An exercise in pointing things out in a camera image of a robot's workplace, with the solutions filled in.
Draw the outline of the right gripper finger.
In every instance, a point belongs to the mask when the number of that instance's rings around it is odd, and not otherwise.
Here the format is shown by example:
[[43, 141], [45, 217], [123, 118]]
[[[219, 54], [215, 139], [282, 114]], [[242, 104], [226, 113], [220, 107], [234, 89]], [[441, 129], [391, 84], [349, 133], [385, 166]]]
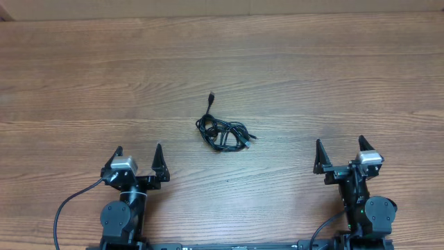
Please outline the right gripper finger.
[[332, 167], [330, 159], [320, 139], [316, 140], [316, 156], [314, 161], [313, 173], [325, 174]]
[[363, 135], [360, 135], [358, 137], [358, 142], [359, 142], [360, 151], [374, 151], [375, 150]]

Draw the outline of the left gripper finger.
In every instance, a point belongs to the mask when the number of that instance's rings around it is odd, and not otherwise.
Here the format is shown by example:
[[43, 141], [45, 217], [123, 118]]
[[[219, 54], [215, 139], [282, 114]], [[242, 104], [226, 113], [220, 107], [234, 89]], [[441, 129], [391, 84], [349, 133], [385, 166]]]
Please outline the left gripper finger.
[[111, 168], [111, 164], [112, 164], [112, 161], [114, 160], [114, 158], [117, 157], [117, 156], [122, 156], [122, 155], [123, 155], [123, 147], [122, 146], [118, 146], [117, 149], [115, 150], [115, 152], [110, 157], [110, 159], [106, 162], [105, 168], [106, 169]]
[[155, 172], [155, 176], [160, 180], [160, 182], [169, 182], [170, 173], [167, 168], [167, 164], [164, 159], [162, 145], [157, 144], [155, 155], [153, 158], [153, 163], [151, 169]]

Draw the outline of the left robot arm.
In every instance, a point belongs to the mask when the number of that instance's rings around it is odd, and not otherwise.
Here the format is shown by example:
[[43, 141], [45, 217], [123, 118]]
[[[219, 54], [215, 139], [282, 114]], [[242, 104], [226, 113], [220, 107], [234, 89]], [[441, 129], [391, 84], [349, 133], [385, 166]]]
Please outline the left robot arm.
[[103, 182], [119, 191], [119, 199], [105, 205], [100, 222], [103, 227], [100, 249], [151, 249], [144, 237], [144, 215], [147, 192], [159, 190], [170, 181], [162, 146], [156, 146], [151, 169], [154, 175], [138, 176], [138, 166], [132, 156], [124, 156], [123, 147], [117, 147], [101, 169]]

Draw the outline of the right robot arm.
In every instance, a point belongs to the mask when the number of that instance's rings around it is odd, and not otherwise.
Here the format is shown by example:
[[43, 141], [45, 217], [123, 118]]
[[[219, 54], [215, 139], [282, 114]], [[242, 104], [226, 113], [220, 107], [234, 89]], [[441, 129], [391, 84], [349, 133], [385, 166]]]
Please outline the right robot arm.
[[[323, 222], [310, 238], [309, 249], [393, 249], [386, 236], [392, 233], [392, 223], [398, 211], [397, 204], [386, 197], [371, 196], [367, 180], [379, 175], [384, 157], [367, 139], [358, 138], [359, 152], [347, 165], [334, 166], [321, 142], [316, 141], [313, 173], [323, 174], [326, 185], [337, 185], [343, 202], [343, 211]], [[330, 240], [316, 237], [327, 225], [342, 215], [346, 216], [348, 230], [339, 231]]]

